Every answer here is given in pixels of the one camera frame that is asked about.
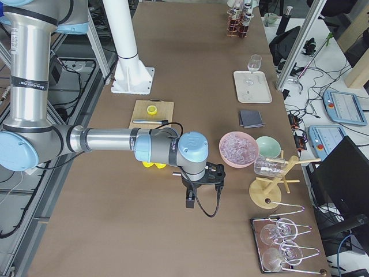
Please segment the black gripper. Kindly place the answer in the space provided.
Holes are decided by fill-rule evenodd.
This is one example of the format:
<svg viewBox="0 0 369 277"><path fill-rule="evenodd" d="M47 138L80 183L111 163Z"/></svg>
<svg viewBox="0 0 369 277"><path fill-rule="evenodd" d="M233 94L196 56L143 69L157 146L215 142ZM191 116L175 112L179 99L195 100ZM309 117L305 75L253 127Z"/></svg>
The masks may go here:
<svg viewBox="0 0 369 277"><path fill-rule="evenodd" d="M197 181L192 181L193 187L198 189L202 185L214 185L216 190L224 187L225 171L223 164L214 164L207 162L205 166L204 175ZM192 189L186 189L186 208L194 208L195 193Z"/></svg>

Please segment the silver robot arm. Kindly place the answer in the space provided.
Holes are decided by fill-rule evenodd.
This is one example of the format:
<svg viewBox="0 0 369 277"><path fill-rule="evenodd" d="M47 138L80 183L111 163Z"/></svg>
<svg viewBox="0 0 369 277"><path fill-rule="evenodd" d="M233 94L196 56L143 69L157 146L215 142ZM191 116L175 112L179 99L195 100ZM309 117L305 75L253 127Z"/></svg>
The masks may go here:
<svg viewBox="0 0 369 277"><path fill-rule="evenodd" d="M10 116L1 131L1 165L25 171L59 156L99 150L133 151L142 162L178 167L186 187L186 207L199 203L197 189L224 186L224 166L208 162L208 141L198 132L160 129L91 129L47 120L50 43L54 32L84 34L87 1L3 1L10 21Z"/></svg>

